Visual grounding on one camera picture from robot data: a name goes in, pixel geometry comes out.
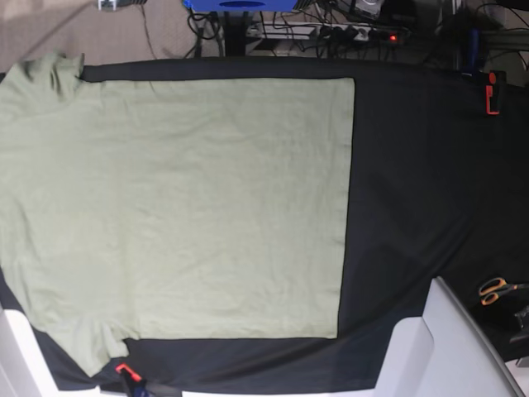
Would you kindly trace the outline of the black table cloth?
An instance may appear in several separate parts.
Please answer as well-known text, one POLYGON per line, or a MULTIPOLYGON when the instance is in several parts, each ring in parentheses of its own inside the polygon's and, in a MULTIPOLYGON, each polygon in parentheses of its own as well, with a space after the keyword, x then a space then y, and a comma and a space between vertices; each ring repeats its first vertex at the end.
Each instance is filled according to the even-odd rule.
POLYGON ((82 79, 355 81, 350 209, 336 339, 128 341, 127 363, 178 390, 297 394, 374 387, 394 325, 424 308, 441 276, 505 361, 513 294, 489 308, 477 291, 528 278, 528 92, 506 86, 485 111, 482 79, 411 65, 311 58, 202 58, 88 66, 82 79))

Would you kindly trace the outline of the sage green T-shirt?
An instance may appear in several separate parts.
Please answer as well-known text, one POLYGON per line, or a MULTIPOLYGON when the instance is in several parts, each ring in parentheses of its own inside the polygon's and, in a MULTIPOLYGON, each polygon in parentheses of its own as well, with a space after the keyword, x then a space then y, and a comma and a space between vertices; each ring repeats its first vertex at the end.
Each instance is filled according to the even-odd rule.
POLYGON ((87 374, 126 339, 334 338, 355 82, 1 83, 1 267, 87 374))

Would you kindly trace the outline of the white power strip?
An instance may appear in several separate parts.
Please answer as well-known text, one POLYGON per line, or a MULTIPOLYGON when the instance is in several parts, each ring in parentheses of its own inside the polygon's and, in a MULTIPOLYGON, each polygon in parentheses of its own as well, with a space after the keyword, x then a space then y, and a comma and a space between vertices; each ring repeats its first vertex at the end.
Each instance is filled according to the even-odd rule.
POLYGON ((322 40, 346 39, 358 42, 374 41, 397 44, 407 39, 410 32, 402 27, 380 26, 363 22, 324 24, 320 22, 253 22, 246 30, 251 39, 322 40))

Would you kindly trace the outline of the white block at left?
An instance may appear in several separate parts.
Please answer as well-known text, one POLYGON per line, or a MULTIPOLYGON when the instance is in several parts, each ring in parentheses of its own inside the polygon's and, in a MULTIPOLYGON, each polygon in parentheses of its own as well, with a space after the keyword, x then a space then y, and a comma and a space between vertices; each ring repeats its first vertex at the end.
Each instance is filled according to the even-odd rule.
POLYGON ((1 309, 1 396, 58 396, 26 316, 1 309))

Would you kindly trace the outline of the blue plastic box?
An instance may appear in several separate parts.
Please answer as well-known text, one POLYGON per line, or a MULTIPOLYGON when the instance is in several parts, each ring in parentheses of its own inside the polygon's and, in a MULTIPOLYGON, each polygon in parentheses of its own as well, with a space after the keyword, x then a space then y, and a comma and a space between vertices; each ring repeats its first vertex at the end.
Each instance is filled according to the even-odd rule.
POLYGON ((297 0, 183 0, 196 12, 290 12, 297 0))

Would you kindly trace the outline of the orange handled scissors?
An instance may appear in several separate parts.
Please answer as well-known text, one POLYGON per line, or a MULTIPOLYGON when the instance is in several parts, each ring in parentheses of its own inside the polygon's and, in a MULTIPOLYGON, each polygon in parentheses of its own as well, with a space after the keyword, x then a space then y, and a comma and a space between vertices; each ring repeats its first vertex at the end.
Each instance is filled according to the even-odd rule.
POLYGON ((504 295, 523 289, 528 289, 528 283, 509 283, 503 277, 495 277, 479 287, 479 300, 482 306, 489 306, 504 295))

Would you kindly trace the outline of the black stand pole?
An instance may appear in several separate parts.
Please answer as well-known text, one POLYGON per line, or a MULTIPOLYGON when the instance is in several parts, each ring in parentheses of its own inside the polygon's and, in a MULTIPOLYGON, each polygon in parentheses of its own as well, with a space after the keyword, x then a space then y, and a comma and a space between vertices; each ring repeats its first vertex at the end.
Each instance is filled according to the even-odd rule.
POLYGON ((251 24, 252 17, 252 12, 222 13, 226 57, 245 56, 246 33, 251 24))

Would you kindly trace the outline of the orange clamp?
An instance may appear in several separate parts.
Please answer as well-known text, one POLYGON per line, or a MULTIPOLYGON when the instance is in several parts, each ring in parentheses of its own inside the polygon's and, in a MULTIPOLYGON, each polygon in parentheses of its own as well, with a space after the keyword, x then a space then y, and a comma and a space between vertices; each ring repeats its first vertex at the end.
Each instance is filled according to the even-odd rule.
POLYGON ((127 364, 115 367, 119 381, 114 384, 103 385, 100 392, 105 396, 128 397, 182 397, 181 390, 162 385, 142 377, 127 364))
POLYGON ((502 70, 491 70, 485 85, 485 107, 490 116, 497 116, 503 105, 503 95, 507 85, 507 74, 502 70))

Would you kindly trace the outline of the orange clamp at bottom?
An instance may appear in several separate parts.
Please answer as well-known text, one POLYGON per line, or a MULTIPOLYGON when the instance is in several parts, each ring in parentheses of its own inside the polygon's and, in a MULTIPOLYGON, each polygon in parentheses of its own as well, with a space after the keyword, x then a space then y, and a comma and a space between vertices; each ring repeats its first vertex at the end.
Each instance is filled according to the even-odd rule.
POLYGON ((100 392, 105 396, 128 397, 182 397, 181 390, 162 385, 142 377, 127 364, 115 367, 119 381, 114 384, 103 385, 100 392))

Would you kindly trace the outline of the grey white cabinet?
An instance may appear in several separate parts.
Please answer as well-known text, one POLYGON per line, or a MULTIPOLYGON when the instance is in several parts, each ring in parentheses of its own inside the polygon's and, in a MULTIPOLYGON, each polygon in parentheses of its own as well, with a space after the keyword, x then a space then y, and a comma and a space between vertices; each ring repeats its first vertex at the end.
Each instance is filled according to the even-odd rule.
POLYGON ((441 278, 423 313, 393 328, 375 396, 523 396, 493 345, 441 278))

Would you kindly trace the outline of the orange clamp at right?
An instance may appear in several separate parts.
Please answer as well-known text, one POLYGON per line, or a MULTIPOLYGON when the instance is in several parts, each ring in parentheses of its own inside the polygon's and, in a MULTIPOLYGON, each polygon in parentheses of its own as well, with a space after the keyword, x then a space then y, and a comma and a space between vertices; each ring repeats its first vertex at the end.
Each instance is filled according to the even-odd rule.
POLYGON ((503 95, 507 85, 507 74, 502 70, 491 70, 485 85, 485 107, 490 116, 497 116, 503 105, 503 95))

